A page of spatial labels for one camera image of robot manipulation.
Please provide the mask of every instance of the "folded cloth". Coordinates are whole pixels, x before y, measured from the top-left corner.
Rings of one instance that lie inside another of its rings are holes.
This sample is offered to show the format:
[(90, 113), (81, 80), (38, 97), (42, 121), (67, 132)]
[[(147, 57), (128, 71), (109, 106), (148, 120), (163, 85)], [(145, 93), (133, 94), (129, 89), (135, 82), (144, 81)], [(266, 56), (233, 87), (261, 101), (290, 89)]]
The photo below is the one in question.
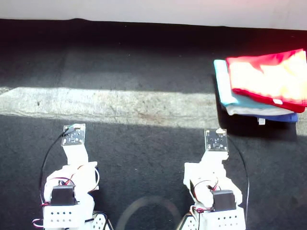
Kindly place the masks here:
[(226, 59), (233, 92), (301, 113), (307, 107), (307, 63), (303, 49)]
[(279, 116), (260, 116), (260, 115), (248, 114), (247, 116), (255, 116), (257, 118), (264, 118), (266, 120), (280, 121), (280, 122), (297, 122), (298, 121), (297, 113), (284, 114), (284, 115), (279, 115)]
[(229, 115), (284, 115), (293, 113), (293, 111), (259, 103), (246, 96), (233, 93), (231, 91), (226, 61), (215, 60), (214, 68), (220, 102), (226, 108)]

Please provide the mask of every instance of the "red cloth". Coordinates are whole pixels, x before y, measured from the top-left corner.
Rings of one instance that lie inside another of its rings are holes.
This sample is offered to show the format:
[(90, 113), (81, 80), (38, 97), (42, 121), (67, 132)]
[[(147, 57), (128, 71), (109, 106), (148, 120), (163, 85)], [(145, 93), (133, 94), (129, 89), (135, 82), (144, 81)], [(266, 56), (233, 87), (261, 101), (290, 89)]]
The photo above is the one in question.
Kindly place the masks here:
[(297, 113), (307, 107), (307, 63), (303, 49), (228, 57), (226, 61), (233, 92)]

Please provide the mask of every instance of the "circuit board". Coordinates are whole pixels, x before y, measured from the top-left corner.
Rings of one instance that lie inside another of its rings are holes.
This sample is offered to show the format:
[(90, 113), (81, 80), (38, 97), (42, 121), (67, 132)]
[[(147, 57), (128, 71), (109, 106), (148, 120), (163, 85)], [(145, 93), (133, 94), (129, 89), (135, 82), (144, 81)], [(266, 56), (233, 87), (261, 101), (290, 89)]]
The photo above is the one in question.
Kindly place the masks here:
[(207, 151), (228, 151), (226, 129), (205, 129)]
[(85, 124), (80, 124), (79, 127), (62, 138), (62, 146), (68, 145), (82, 145), (85, 140)]

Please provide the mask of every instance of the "white wall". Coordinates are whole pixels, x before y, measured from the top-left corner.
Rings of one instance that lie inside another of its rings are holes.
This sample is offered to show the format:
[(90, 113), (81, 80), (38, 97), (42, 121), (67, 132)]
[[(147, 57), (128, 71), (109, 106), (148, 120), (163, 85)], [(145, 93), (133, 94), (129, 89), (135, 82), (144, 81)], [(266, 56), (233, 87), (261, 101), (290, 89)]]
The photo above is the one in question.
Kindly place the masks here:
[(1, 0), (0, 18), (307, 29), (307, 0)]

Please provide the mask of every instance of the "floor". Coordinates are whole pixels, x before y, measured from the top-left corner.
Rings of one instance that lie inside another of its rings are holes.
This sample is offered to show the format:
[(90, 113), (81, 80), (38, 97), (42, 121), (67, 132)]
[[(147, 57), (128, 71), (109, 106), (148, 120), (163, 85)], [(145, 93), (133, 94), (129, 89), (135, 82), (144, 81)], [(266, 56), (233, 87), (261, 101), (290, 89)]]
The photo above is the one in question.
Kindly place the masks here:
[[(201, 159), (205, 127), (222, 126), (247, 161), (248, 229), (306, 229), (306, 113), (296, 125), (228, 116), (216, 103), (213, 60), (307, 48), (307, 32), (83, 20), (0, 20), (0, 28), (1, 229), (31, 229), (42, 217), (40, 165), (62, 126), (75, 122), (86, 123), (85, 146), (99, 164), (95, 208), (114, 226), (144, 196), (168, 199), (183, 216), (192, 204), (184, 163)], [(58, 144), (46, 175), (65, 162)], [(245, 198), (234, 146), (225, 167)], [(126, 229), (174, 222), (150, 205)]]

